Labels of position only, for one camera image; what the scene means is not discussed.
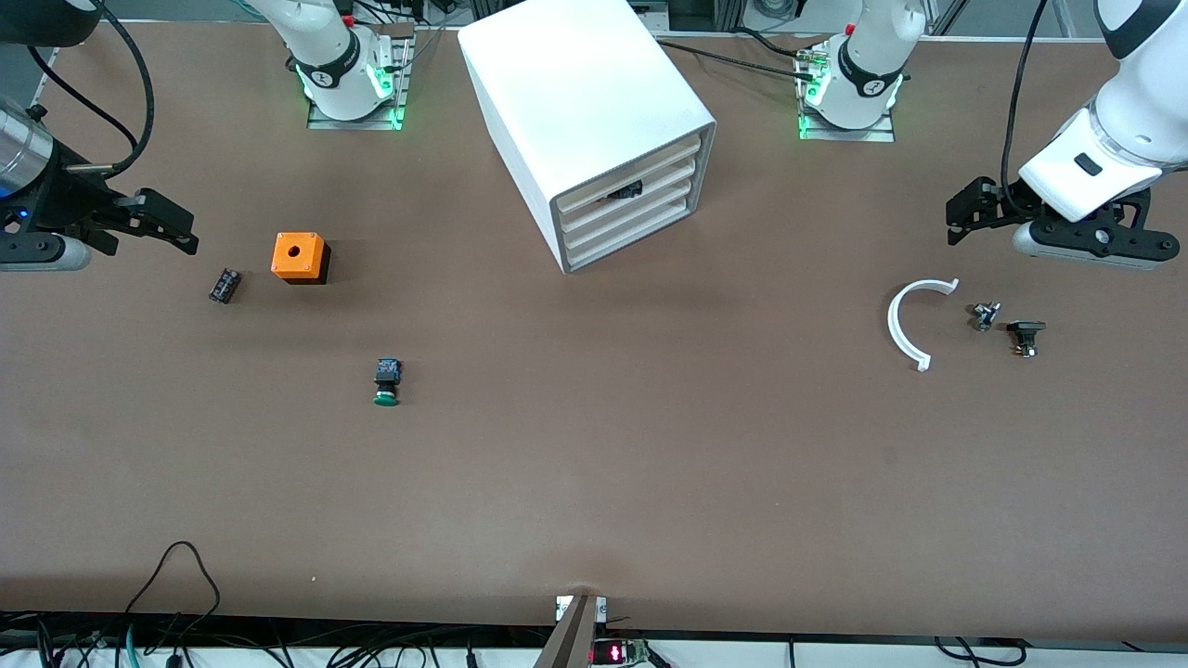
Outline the white drawer with button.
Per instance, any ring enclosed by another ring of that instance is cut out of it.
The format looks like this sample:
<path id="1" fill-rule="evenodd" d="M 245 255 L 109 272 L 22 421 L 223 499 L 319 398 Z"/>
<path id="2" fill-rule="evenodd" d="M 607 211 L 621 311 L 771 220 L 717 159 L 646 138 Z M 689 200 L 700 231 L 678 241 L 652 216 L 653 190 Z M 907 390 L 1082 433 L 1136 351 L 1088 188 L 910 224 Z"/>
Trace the white drawer with button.
<path id="1" fill-rule="evenodd" d="M 595 198 L 561 216 L 562 250 L 571 266 L 598 261 L 687 214 L 691 181 L 643 185 L 633 198 Z"/>

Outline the white drawer with black part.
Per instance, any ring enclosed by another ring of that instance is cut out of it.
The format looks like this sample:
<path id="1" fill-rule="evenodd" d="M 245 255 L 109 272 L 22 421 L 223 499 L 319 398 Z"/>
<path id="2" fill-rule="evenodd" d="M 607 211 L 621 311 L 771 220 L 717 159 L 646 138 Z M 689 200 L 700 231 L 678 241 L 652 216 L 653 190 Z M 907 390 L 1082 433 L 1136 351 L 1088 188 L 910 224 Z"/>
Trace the white drawer with black part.
<path id="1" fill-rule="evenodd" d="M 557 198 L 560 228 L 569 244 L 625 231 L 658 209 L 687 198 L 696 160 L 638 160 Z"/>

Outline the white drawer cabinet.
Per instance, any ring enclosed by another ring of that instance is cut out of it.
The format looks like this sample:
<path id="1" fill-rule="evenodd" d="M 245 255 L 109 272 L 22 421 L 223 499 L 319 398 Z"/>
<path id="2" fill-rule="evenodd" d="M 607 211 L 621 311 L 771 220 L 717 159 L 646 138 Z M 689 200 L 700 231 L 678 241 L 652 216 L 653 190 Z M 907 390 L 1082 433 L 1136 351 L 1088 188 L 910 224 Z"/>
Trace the white drawer cabinet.
<path id="1" fill-rule="evenodd" d="M 699 207 L 716 119 L 627 0 L 522 0 L 459 30 L 459 50 L 557 265 L 560 195 L 695 133 L 685 218 Z"/>

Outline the white curved plastic arc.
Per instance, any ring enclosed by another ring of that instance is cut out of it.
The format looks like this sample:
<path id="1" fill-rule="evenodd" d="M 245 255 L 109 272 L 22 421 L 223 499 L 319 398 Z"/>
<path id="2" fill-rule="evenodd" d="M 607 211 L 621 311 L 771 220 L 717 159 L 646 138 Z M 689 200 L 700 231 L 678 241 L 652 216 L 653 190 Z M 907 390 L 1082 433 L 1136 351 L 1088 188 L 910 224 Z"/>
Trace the white curved plastic arc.
<path id="1" fill-rule="evenodd" d="M 929 368 L 933 367 L 933 355 L 922 351 L 910 340 L 910 338 L 908 338 L 902 326 L 902 303 L 909 294 L 914 294 L 916 291 L 933 291 L 934 294 L 950 295 L 961 283 L 962 281 L 956 277 L 947 282 L 934 278 L 911 282 L 905 284 L 901 291 L 892 297 L 890 304 L 887 304 L 887 335 L 890 335 L 897 348 L 901 349 L 901 352 L 916 365 L 917 371 L 921 373 L 929 371 Z"/>

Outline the orange box with hole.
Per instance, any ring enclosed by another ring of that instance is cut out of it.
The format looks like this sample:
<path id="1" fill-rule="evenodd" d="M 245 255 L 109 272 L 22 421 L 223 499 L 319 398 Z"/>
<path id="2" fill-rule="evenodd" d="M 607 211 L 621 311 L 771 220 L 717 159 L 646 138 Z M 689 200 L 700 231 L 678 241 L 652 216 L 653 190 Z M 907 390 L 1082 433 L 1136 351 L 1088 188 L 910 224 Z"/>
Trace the orange box with hole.
<path id="1" fill-rule="evenodd" d="M 270 269 L 289 285 L 326 285 L 331 246 L 316 232 L 283 232 L 276 237 Z"/>

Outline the device with red display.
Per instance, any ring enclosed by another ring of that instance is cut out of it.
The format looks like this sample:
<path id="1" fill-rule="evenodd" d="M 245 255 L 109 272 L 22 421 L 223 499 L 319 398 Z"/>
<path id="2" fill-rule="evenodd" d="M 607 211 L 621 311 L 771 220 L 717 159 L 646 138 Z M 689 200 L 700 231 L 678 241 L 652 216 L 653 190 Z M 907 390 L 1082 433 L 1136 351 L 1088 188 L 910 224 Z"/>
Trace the device with red display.
<path id="1" fill-rule="evenodd" d="M 588 660 L 590 668 L 633 668 L 647 664 L 650 651 L 644 641 L 605 638 L 590 643 Z"/>

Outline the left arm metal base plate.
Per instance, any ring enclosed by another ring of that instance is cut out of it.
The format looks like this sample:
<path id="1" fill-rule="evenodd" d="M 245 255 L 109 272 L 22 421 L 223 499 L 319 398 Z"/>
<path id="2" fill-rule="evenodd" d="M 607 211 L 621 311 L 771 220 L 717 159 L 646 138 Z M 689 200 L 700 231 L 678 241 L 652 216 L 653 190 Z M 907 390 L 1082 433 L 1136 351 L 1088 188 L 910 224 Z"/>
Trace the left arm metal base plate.
<path id="1" fill-rule="evenodd" d="M 810 97 L 820 92 L 820 86 L 828 78 L 826 52 L 816 48 L 802 49 L 794 59 L 794 73 L 809 76 L 796 84 L 798 136 L 801 140 L 822 141 L 895 141 L 895 119 L 890 109 L 884 111 L 878 122 L 866 128 L 843 128 L 828 122 L 810 105 Z"/>

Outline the black switch component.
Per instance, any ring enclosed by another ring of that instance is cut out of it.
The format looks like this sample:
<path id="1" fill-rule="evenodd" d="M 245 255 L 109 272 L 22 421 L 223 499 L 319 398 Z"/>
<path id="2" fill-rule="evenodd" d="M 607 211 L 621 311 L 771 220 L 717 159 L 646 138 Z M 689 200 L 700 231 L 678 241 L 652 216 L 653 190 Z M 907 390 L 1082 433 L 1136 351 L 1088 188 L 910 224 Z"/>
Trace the black switch component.
<path id="1" fill-rule="evenodd" d="M 1015 353 L 1022 358 L 1035 358 L 1037 355 L 1037 335 L 1040 330 L 1047 329 L 1047 323 L 1036 320 L 1015 320 L 1005 327 L 1013 338 Z"/>

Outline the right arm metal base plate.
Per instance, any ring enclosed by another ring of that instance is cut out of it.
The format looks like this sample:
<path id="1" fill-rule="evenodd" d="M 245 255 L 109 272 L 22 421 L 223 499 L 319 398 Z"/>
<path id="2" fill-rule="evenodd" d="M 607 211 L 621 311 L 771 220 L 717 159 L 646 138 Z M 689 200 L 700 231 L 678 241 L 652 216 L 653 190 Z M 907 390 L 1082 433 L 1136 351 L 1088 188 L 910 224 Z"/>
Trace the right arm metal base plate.
<path id="1" fill-rule="evenodd" d="M 308 97 L 308 127 L 402 130 L 417 34 L 387 34 L 360 24 L 345 32 L 349 37 L 335 59 L 318 65 L 293 59 Z"/>

